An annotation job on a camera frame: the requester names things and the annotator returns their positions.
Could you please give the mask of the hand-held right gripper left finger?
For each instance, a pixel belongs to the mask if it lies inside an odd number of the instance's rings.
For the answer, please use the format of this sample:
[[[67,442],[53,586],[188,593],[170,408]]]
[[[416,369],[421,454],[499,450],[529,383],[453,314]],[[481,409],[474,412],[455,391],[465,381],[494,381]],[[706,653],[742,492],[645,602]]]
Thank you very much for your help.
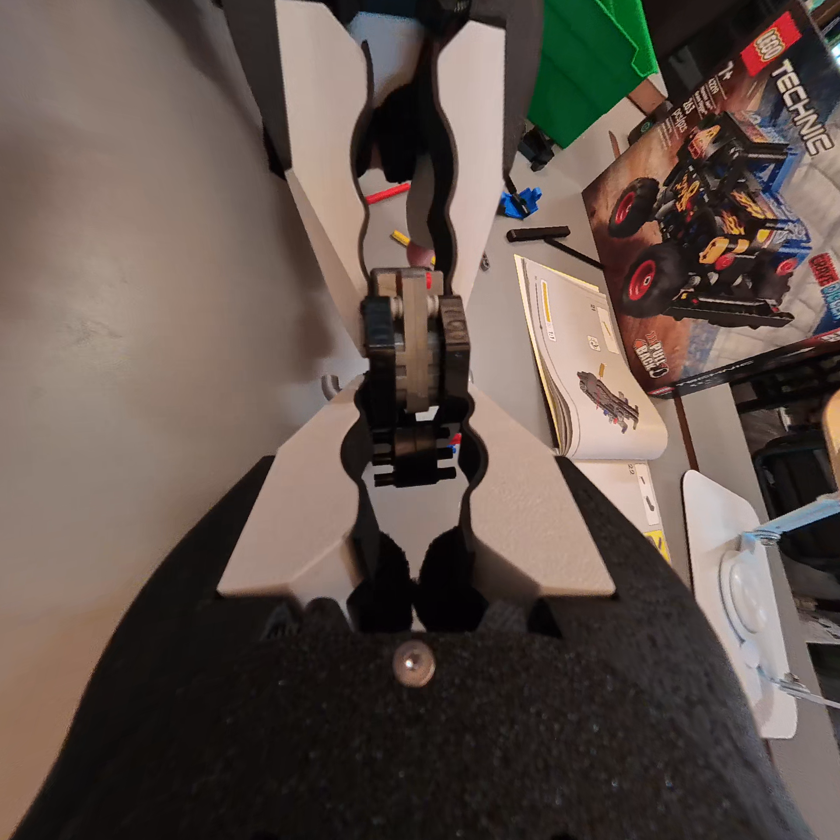
[[[362,374],[280,446],[217,584],[224,597],[329,598],[347,616],[366,568],[354,530],[364,509],[370,432]]]

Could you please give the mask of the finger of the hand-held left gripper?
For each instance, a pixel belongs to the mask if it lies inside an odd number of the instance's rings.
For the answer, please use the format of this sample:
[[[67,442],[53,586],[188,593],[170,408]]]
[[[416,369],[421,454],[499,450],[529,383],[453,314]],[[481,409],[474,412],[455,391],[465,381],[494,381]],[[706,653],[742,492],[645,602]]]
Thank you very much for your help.
[[[287,183],[331,300],[364,354],[369,212],[355,165],[370,111],[369,56],[323,4],[276,2],[276,25],[290,150]]]
[[[503,187],[505,48],[502,28],[468,20],[434,52],[429,209],[437,269],[468,300],[480,273]]]

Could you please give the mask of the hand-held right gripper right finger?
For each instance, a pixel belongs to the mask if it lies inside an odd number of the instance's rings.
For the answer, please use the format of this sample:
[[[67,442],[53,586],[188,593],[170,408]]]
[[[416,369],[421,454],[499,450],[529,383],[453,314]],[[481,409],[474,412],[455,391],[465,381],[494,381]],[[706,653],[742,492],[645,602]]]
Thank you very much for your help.
[[[470,582],[488,602],[610,597],[616,586],[552,449],[471,385],[458,467]]]

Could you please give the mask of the grey and black lego assembly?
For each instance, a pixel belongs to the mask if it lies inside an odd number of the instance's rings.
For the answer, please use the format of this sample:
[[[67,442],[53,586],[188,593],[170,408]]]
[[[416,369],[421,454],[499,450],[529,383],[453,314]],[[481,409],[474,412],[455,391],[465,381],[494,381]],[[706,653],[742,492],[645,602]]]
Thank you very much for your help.
[[[457,476],[468,418],[470,341],[465,304],[437,270],[373,269],[360,304],[368,369],[348,386],[357,411],[341,444],[354,480],[429,487]]]

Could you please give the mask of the thin black lego axle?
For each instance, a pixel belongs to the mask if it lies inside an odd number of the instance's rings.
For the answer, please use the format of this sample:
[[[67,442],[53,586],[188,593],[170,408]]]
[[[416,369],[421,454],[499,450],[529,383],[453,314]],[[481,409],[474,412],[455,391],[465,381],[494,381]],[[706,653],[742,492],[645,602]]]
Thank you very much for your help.
[[[601,270],[601,271],[603,271],[604,268],[605,268],[604,265],[599,260],[594,259],[592,257],[589,257],[588,255],[583,254],[579,250],[577,250],[577,249],[575,249],[571,246],[566,245],[564,242],[560,241],[558,238],[546,238],[544,241],[547,245],[550,245],[550,246],[562,251],[566,255],[571,256],[574,259],[577,259],[580,262],[585,263],[588,266],[592,266],[592,267],[594,267],[598,270]]]

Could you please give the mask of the lego instruction booklet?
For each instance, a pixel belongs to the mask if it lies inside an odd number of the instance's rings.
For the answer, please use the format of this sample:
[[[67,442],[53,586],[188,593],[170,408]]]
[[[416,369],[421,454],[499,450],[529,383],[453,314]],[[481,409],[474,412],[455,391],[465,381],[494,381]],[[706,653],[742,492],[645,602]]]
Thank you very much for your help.
[[[649,464],[666,425],[622,352],[597,286],[515,255],[532,352],[557,453],[577,464],[671,561]]]

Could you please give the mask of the lego set box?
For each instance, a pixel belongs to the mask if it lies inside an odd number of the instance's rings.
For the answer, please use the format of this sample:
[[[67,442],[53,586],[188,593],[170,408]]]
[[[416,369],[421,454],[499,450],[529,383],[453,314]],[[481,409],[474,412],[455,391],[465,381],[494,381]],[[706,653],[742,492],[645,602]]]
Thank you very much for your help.
[[[838,118],[837,60],[787,2],[582,191],[647,394],[838,353]]]

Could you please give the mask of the green storage bin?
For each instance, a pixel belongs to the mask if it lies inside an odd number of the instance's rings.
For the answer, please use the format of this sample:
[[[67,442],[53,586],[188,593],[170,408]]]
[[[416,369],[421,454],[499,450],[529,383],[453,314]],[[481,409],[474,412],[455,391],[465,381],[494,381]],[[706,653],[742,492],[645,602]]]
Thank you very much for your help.
[[[562,149],[658,72],[641,1],[544,1],[528,120]]]

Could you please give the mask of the white stand base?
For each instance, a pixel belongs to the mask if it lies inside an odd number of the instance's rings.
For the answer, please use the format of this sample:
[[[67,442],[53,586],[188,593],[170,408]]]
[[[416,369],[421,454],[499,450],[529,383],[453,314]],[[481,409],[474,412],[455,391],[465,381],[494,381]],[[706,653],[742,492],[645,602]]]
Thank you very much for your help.
[[[740,681],[762,739],[792,739],[797,702],[838,707],[793,675],[770,567],[781,538],[838,513],[838,493],[761,523],[748,501],[700,472],[682,479],[690,573],[699,608]]]

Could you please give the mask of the blue lego bracket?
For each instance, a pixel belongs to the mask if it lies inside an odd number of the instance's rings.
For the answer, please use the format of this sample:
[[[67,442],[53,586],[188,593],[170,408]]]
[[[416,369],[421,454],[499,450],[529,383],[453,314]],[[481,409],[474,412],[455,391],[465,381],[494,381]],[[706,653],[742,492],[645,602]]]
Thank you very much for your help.
[[[523,220],[539,209],[539,200],[543,191],[538,187],[529,187],[521,192],[503,192],[497,207],[497,215]]]

